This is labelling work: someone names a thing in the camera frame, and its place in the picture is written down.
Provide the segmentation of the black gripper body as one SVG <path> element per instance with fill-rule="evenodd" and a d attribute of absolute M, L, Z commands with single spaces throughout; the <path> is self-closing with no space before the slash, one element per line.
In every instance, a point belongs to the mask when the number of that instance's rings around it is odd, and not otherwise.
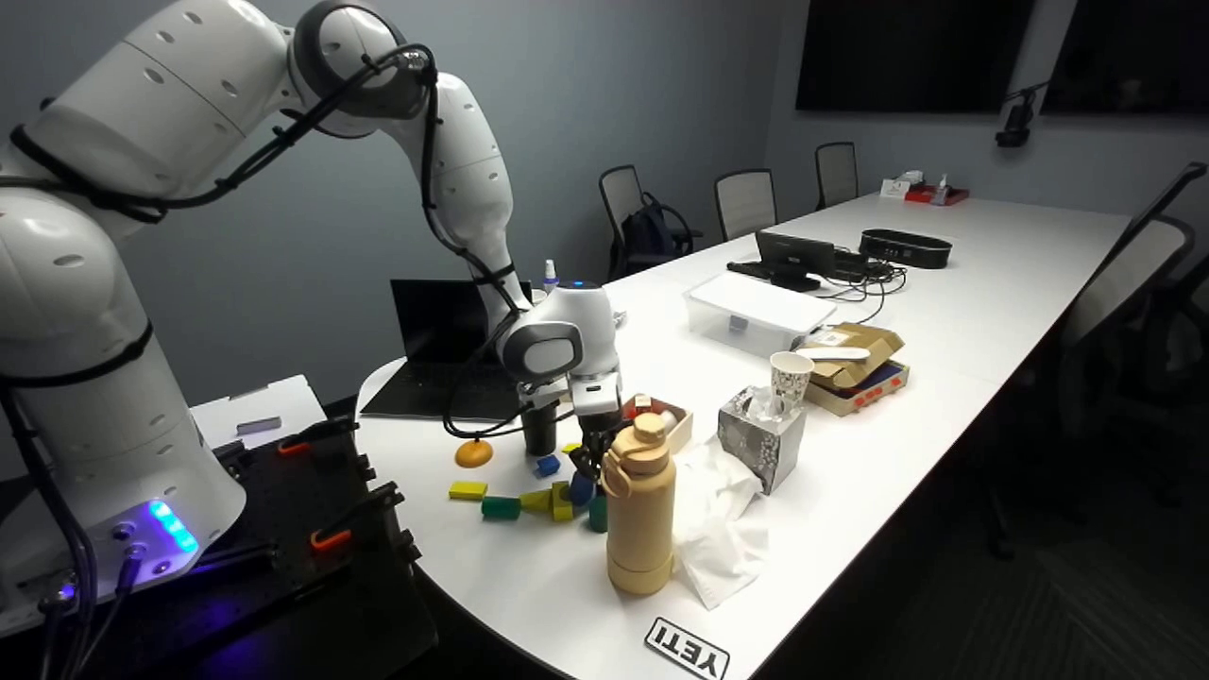
<path fill-rule="evenodd" d="M 570 400 L 570 415 L 577 420 L 582 444 L 588 454 L 606 454 L 611 435 L 620 429 L 620 377 L 615 375 L 588 375 L 588 377 L 557 377 L 557 381 L 529 381 L 520 390 L 520 415 L 529 408 Z"/>

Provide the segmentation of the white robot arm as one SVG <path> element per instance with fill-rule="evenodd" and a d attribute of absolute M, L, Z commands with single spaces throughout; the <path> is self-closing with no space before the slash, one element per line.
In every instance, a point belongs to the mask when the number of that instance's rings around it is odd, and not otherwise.
<path fill-rule="evenodd" d="M 169 0 L 3 142 L 0 390 L 33 479 L 0 527 L 10 631 L 164 586 L 246 513 L 125 251 L 191 226 L 310 133 L 384 133 L 408 156 L 529 408 L 620 403 L 615 311 L 597 288 L 524 292 L 510 168 L 461 75 L 368 0 L 316 0 L 293 22 L 253 0 Z"/>

